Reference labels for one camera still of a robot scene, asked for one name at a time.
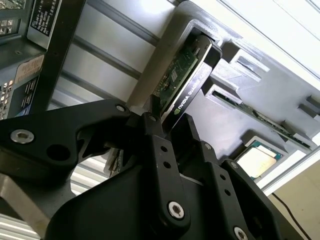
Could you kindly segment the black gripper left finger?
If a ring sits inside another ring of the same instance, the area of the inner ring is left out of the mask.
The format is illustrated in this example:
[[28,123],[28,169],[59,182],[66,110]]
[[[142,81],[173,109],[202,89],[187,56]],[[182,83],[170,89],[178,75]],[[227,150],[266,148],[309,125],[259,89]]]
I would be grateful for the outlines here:
[[0,171],[7,176],[59,186],[82,160],[118,148],[129,159],[117,175],[140,166],[158,213],[184,217],[186,198],[173,147],[153,111],[137,115],[107,99],[6,119],[0,128]]

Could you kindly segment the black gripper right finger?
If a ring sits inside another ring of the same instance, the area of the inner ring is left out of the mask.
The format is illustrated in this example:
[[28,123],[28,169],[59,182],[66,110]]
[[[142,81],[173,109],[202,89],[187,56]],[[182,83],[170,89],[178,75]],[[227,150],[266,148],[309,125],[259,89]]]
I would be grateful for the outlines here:
[[277,212],[261,190],[250,184],[231,161],[219,164],[215,151],[200,140],[193,118],[183,115],[183,174],[204,185],[206,223],[217,227],[220,240],[283,240]]

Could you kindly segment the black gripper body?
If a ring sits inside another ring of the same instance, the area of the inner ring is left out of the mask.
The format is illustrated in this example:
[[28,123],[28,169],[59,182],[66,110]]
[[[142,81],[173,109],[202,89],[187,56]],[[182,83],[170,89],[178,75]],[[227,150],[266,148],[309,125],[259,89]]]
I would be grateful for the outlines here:
[[[191,177],[181,179],[184,216],[158,213],[149,182],[136,166],[97,185],[64,204],[52,218],[54,240],[219,240],[217,227],[207,223],[204,185]],[[273,206],[284,240],[299,233]]]

